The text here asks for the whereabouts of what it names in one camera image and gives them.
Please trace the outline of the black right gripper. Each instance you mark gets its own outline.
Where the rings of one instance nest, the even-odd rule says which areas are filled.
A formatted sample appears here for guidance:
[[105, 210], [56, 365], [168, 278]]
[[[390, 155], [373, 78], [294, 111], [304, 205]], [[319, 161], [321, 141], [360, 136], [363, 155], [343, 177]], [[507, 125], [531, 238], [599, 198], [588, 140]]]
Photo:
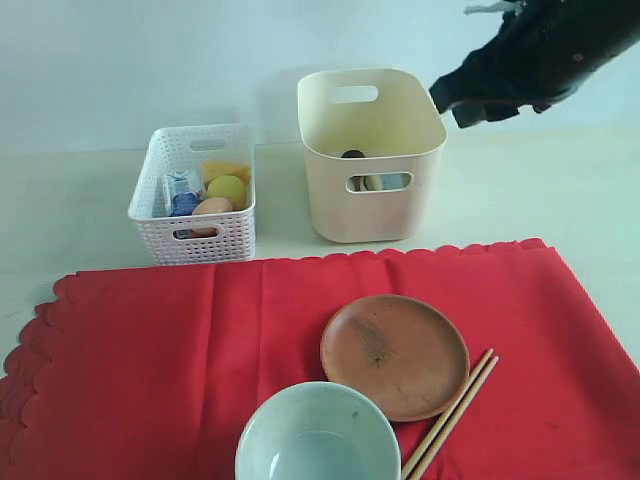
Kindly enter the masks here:
[[474, 50], [429, 92], [461, 129], [537, 111], [571, 96], [639, 42], [639, 2], [520, 1], [494, 44]]

